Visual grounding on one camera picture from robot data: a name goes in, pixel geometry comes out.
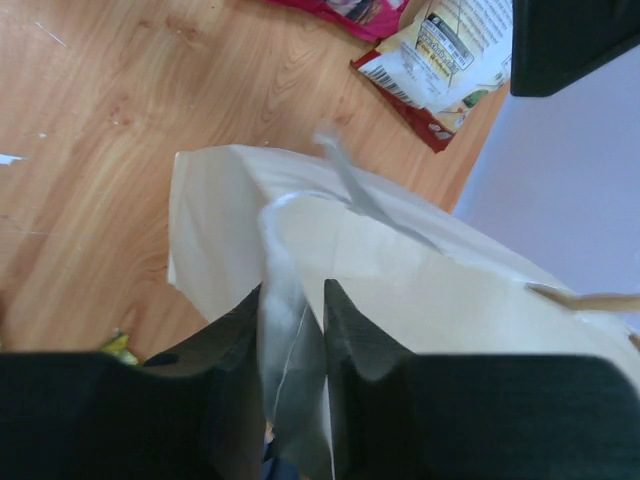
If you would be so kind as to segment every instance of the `food packet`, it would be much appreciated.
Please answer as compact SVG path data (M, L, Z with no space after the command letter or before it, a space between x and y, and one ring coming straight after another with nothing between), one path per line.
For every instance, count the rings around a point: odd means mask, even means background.
M409 0L269 0L306 10L338 23L353 35L368 41L387 38L398 31L398 23Z
M434 151L511 76L511 0L432 0L353 66Z

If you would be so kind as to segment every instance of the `black object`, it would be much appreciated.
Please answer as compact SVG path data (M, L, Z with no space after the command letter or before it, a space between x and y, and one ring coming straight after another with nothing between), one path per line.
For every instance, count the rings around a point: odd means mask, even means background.
M295 479L277 429L261 465L258 295L144 368L0 355L0 478ZM607 362L416 355L335 280L325 303L338 480L640 478L640 403Z
M640 43L637 0L514 0L513 13L516 96L549 96Z

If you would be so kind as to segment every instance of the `wood grain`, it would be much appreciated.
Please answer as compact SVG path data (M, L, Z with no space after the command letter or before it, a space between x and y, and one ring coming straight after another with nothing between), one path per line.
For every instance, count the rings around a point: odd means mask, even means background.
M348 62L370 46L259 0L0 0L1 335L93 349L115 327L146 357L204 325L166 283L174 154L269 145L358 165L449 210L502 102L434 155Z

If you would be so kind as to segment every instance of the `barcode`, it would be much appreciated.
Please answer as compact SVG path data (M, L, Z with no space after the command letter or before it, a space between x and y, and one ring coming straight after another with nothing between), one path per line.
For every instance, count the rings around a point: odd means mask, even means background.
M398 97L404 103L411 107L420 108L420 105L414 103L409 95L407 95L398 84L389 76L387 71L384 69L382 65L374 68L370 72L365 73L371 80L380 85L385 90L388 90L390 93Z

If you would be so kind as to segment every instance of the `white paper bag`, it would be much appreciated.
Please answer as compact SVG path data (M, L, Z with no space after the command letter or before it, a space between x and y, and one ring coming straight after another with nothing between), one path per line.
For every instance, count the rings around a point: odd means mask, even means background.
M530 284L565 287L403 188L351 168L334 140L321 140L331 163L246 146L180 153L169 216L169 281L209 321L263 282L265 415L279 441L282 425L281 446L305 473L331 475L321 345L329 278L414 352L595 355L640 390L640 354L616 317L571 312L532 292ZM378 367L361 374L382 375Z

